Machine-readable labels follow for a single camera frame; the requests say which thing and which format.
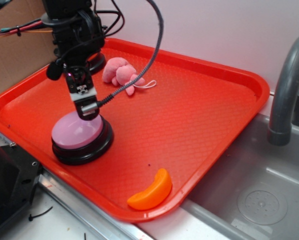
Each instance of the gray faucet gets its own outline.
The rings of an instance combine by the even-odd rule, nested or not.
[[[276,146],[290,142],[292,123],[299,126],[299,37],[281,70],[271,107],[267,140]]]

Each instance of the white surface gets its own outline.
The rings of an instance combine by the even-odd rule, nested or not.
[[[43,216],[34,218],[50,207],[53,208]],[[0,231],[0,240],[97,240],[94,234],[58,202],[42,191],[36,189],[33,204]]]
[[[154,221],[139,223],[138,226],[157,240],[229,239],[181,207]]]
[[[158,20],[146,0],[116,0],[125,27],[113,37],[154,47]],[[155,0],[164,18],[161,48],[251,71],[275,90],[299,36],[299,0]],[[113,9],[109,0],[99,10]],[[101,15],[102,24],[113,17]]]

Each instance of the sink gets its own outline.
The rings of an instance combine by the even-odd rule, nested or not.
[[[203,209],[196,215],[219,220],[241,239],[299,239],[299,127],[288,145],[274,146],[268,123],[258,114],[187,199]]]

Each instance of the pink plush animal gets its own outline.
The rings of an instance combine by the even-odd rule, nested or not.
[[[124,58],[114,57],[107,61],[103,71],[103,81],[113,83],[115,86],[124,86],[133,81],[138,75],[135,68]],[[126,92],[131,96],[135,91],[135,86],[142,86],[144,78],[140,78],[135,85],[126,88]]]

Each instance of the orange banana slice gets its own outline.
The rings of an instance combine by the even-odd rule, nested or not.
[[[170,194],[172,179],[165,168],[160,168],[154,182],[146,190],[138,192],[127,200],[127,204],[136,210],[148,210],[156,207]]]

